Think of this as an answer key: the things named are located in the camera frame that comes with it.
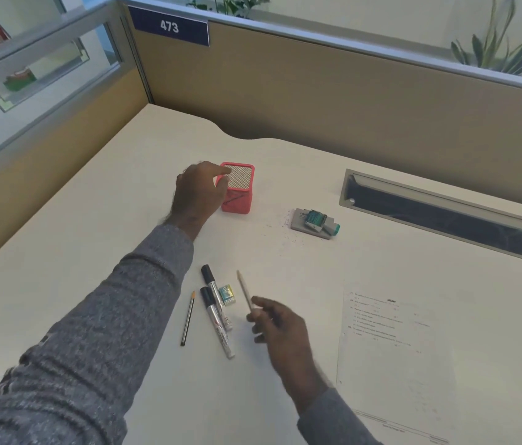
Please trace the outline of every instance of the wrist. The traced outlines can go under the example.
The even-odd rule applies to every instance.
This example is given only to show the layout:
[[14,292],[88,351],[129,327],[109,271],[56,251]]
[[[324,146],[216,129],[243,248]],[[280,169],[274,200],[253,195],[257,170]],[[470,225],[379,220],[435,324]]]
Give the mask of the wrist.
[[282,382],[286,392],[294,401],[299,415],[302,415],[328,389],[314,363],[312,368],[304,373],[282,378]]
[[205,224],[205,220],[202,220],[200,217],[189,214],[175,214],[170,213],[166,220],[164,221],[165,225],[174,225],[179,230],[182,230],[192,241],[195,241],[195,238],[201,231],[201,228]]

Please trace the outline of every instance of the pencil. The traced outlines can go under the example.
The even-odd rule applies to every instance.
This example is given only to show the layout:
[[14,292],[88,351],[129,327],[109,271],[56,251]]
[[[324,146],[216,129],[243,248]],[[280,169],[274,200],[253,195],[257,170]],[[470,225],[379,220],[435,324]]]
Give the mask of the pencil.
[[189,331],[189,323],[191,322],[191,312],[193,312],[193,303],[195,302],[195,291],[191,294],[191,301],[189,302],[189,310],[187,311],[187,320],[185,320],[185,327],[183,328],[183,339],[181,346],[185,346],[187,341],[187,332]]
[[244,298],[247,300],[247,304],[249,305],[249,309],[252,311],[253,303],[251,303],[251,295],[249,293],[249,290],[247,289],[247,285],[244,282],[244,278],[242,277],[242,273],[240,270],[236,270],[236,277],[238,278],[238,282],[240,283],[240,286],[242,287],[242,293],[244,293]]

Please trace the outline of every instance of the black marker cap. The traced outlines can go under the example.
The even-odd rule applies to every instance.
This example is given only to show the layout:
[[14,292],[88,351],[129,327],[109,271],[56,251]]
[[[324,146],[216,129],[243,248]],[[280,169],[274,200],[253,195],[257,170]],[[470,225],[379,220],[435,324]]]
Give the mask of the black marker cap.
[[213,277],[212,270],[209,268],[209,265],[204,265],[201,267],[201,274],[204,276],[205,284],[209,284],[212,281],[215,281]]
[[209,287],[204,286],[199,291],[201,292],[201,297],[204,299],[206,307],[210,307],[213,304],[215,304],[215,301],[213,300],[213,295],[209,291]]

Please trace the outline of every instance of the hand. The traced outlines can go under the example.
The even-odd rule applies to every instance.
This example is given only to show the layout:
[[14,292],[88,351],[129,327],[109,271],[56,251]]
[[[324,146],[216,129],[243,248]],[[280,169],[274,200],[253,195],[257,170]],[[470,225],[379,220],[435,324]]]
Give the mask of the hand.
[[175,225],[191,240],[195,240],[202,226],[220,207],[226,195],[229,177],[221,178],[217,186],[213,184],[213,179],[231,171],[231,168],[208,161],[187,167],[177,176],[173,206],[165,223]]
[[248,321],[255,322],[253,333],[260,333],[255,343],[267,344],[271,364],[301,415],[327,390],[314,365],[304,319],[277,301],[260,297],[251,301],[262,307],[247,315]]

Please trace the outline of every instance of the red pencil holder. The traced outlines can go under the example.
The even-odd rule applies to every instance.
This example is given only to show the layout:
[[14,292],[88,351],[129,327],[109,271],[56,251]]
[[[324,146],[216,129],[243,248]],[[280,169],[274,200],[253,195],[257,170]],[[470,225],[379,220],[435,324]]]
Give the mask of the red pencil holder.
[[255,167],[250,164],[238,163],[222,163],[231,168],[230,181],[226,197],[222,202],[222,210],[224,212],[234,212],[235,214],[248,214],[251,210],[253,202],[253,176],[255,175]]

